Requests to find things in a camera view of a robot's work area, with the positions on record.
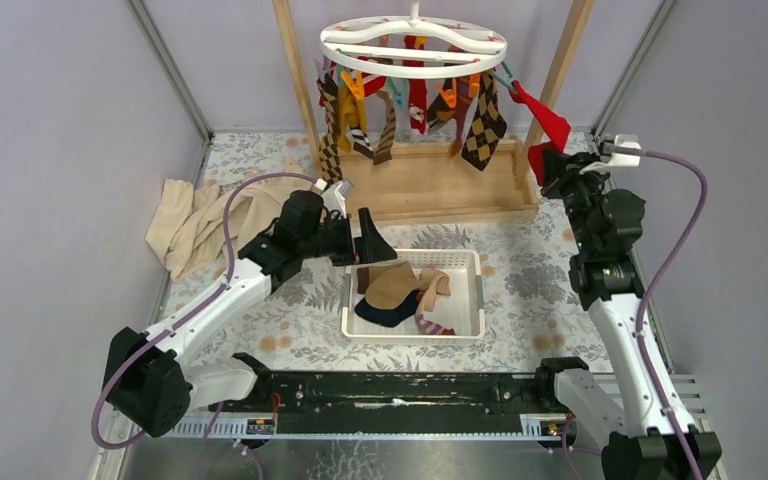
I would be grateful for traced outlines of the tan ribbed sock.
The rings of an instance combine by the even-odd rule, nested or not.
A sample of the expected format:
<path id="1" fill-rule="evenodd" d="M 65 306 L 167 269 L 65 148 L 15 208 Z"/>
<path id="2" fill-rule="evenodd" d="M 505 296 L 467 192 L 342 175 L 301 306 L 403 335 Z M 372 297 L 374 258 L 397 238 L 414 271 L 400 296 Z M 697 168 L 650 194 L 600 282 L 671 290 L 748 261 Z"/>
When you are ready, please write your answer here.
<path id="1" fill-rule="evenodd" d="M 408 262 L 357 270 L 356 293 L 376 308 L 394 309 L 411 291 L 419 288 L 419 278 Z"/>

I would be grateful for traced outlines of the navy sock beige red cuff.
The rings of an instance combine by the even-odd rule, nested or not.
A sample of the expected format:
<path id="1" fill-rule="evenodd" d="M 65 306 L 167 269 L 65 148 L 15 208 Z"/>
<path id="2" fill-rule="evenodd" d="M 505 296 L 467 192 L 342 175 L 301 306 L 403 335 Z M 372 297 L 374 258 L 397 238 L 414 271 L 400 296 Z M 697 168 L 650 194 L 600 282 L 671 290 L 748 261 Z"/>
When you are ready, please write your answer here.
<path id="1" fill-rule="evenodd" d="M 416 314 L 422 296 L 423 293 L 420 290 L 411 291 L 394 309 L 376 308 L 363 299 L 355 306 L 354 313 L 372 324 L 385 328 L 395 328 Z"/>

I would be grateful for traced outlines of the purple orange striped sock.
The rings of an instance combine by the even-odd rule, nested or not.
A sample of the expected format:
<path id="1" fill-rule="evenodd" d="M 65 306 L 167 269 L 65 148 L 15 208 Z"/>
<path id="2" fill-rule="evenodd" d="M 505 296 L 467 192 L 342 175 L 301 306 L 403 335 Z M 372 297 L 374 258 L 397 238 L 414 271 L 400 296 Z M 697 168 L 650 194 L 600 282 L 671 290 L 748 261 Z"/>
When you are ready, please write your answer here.
<path id="1" fill-rule="evenodd" d="M 453 120 L 455 121 L 455 135 L 448 149 L 448 155 L 450 157 L 454 157 L 461 152 L 466 116 L 474 98 L 470 93 L 471 86 L 468 76 L 456 78 L 455 87 L 456 104 L 453 115 Z"/>

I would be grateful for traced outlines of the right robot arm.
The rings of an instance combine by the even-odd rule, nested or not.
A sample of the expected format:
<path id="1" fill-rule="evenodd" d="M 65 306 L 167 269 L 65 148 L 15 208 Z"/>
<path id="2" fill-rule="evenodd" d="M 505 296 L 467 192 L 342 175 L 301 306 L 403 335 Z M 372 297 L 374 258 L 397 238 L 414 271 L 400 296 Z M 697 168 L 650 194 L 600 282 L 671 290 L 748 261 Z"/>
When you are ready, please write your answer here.
<path id="1" fill-rule="evenodd" d="M 600 451 L 606 479 L 705 479 L 722 448 L 699 429 L 659 360 L 644 286 L 631 250 L 642 236 L 645 202 L 625 189 L 605 187 L 608 168 L 598 156 L 551 148 L 540 156 L 541 194 L 562 201 L 578 252 L 569 277 L 582 308 L 606 347 L 619 400 L 573 358 L 545 360 L 547 374 L 533 386 L 543 410 L 566 407 Z"/>

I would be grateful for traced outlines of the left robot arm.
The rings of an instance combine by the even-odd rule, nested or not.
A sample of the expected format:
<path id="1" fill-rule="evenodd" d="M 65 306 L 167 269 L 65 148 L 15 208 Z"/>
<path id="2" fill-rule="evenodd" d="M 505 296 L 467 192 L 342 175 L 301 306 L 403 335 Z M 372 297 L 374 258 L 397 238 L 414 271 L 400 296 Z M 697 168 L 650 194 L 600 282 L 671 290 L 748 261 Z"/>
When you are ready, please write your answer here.
<path id="1" fill-rule="evenodd" d="M 303 262 L 327 258 L 335 267 L 376 264 L 397 253 L 378 232 L 369 209 L 358 212 L 360 234 L 322 196 L 295 191 L 280 215 L 236 250 L 224 277 L 185 307 L 142 332 L 129 327 L 111 340 L 100 400 L 152 437 L 172 430 L 190 411 L 235 400 L 256 411 L 270 385 L 238 358 L 197 365 L 195 357 L 236 315 L 258 305 L 298 274 Z"/>

